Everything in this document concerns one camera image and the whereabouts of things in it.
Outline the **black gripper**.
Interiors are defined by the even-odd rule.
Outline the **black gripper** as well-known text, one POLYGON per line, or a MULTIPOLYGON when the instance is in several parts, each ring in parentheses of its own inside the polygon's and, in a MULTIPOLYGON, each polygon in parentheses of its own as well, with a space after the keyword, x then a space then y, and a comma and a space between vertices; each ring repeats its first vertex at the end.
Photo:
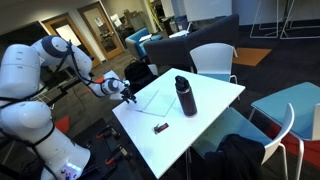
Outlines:
POLYGON ((130 101, 128 99, 131 98, 131 100, 133 102, 137 102, 136 100, 136 97, 135 96, 132 96, 132 93, 130 91, 130 89, 128 87, 125 87, 121 92, 120 94, 125 98, 124 101, 128 104, 130 104, 130 101))

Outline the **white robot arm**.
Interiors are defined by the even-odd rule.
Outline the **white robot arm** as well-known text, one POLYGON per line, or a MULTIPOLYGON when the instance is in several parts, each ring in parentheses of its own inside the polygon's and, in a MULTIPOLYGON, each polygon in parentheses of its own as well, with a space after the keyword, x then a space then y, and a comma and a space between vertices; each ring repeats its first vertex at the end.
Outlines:
POLYGON ((136 97, 129 83, 111 70, 102 82, 93 81, 91 58, 60 36, 48 35, 32 45, 12 44, 6 49, 0 68, 1 133, 22 141, 44 161, 41 180, 77 180, 91 152, 57 129, 50 105, 36 98, 42 91, 41 68, 51 64, 71 67, 97 97, 119 94, 126 102, 134 102, 136 97))

